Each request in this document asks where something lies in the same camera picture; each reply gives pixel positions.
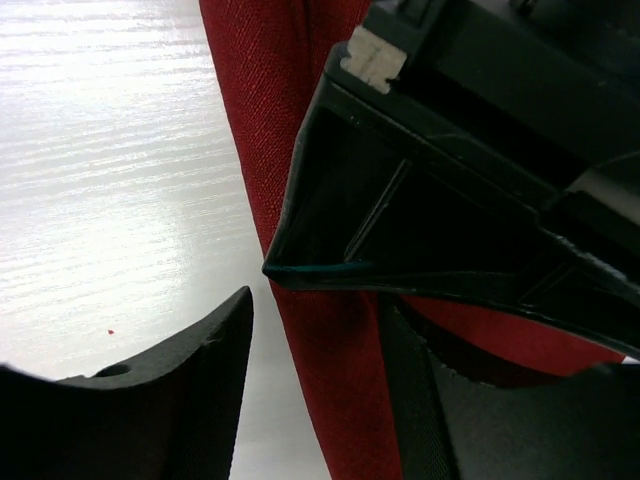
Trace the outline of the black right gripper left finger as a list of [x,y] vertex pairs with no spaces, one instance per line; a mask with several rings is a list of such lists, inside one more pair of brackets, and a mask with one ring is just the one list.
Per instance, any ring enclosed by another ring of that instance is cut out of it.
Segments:
[[226,479],[253,329],[241,288],[193,325],[91,377],[1,370],[5,479]]

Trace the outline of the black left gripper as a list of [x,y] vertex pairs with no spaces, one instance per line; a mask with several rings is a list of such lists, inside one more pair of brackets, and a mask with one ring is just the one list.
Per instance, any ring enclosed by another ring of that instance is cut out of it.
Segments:
[[441,75],[575,156],[570,189],[638,220],[637,2],[376,2],[349,71],[384,94]]

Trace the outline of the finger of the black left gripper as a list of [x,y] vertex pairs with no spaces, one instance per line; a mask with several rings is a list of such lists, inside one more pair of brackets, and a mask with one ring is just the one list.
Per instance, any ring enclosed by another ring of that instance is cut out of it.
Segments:
[[361,290],[508,313],[634,356],[639,227],[527,172],[330,52],[263,266],[291,290]]

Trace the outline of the dark red cloth napkin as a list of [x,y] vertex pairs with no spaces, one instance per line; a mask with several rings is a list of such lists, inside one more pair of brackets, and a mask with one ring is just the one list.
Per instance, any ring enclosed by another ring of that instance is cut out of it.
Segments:
[[[213,63],[260,244],[280,217],[297,132],[330,48],[365,1],[204,1]],[[375,295],[273,294],[306,406],[335,479],[398,479],[400,454],[384,372]],[[500,359],[568,376],[623,356],[512,315],[413,298],[423,319]]]

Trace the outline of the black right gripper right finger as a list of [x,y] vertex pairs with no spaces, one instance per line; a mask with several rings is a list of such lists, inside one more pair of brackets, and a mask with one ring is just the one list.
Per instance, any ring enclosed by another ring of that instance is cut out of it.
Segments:
[[639,369],[560,378],[502,360],[391,296],[379,331],[407,479],[635,479]]

